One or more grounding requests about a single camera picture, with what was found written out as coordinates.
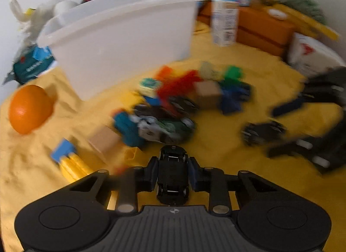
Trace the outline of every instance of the black toy car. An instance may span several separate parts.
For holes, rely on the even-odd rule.
[[[157,177],[157,199],[166,205],[184,205],[189,197],[188,155],[179,146],[161,148]]]
[[[168,102],[179,114],[184,116],[195,114],[199,110],[199,106],[187,97],[171,96],[168,98]]]
[[[162,106],[150,106],[146,104],[137,104],[133,107],[134,114],[140,118],[152,116],[156,119],[173,119],[175,116]]]
[[[268,123],[250,123],[242,131],[243,140],[247,145],[263,145],[267,142],[280,140],[286,133],[286,128],[276,121]]]

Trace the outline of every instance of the blue block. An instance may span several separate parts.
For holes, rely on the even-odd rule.
[[[60,162],[62,156],[68,156],[69,153],[76,153],[76,148],[67,139],[63,139],[60,144],[52,151],[51,158]]]
[[[127,112],[123,111],[114,116],[114,128],[122,135],[122,142],[129,147],[141,147],[146,140],[138,135],[137,124],[129,119]]]
[[[242,110],[239,87],[232,86],[227,89],[222,89],[223,95],[221,98],[220,109],[224,115]]]
[[[151,97],[147,97],[147,96],[143,96],[143,98],[144,98],[145,101],[146,101],[148,104],[150,104],[152,107],[161,105],[160,100],[157,99],[157,98],[151,98]]]

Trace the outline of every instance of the red block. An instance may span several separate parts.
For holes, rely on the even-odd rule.
[[[201,81],[203,79],[198,76],[198,71],[190,70],[182,77],[164,83],[157,90],[157,95],[162,101],[165,101],[169,96],[183,96],[193,90],[193,83]]]

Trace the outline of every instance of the metal screw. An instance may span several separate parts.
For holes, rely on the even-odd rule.
[[[117,208],[117,210],[120,213],[129,213],[134,210],[134,207],[131,204],[122,204]]]
[[[216,214],[227,214],[229,212],[229,208],[225,205],[216,205],[213,207],[213,212]]]

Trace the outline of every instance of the yellow block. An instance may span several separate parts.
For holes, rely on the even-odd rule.
[[[75,181],[86,176],[85,172],[83,172],[72,160],[67,157],[64,157],[60,160],[60,167],[62,167]]]
[[[60,171],[63,174],[64,178],[67,179],[67,181],[71,184],[73,182],[75,182],[76,180],[73,179],[73,177],[68,173],[68,171],[61,166],[61,164],[59,165]]]
[[[89,175],[94,171],[75,153],[69,154],[70,160],[85,174]]]

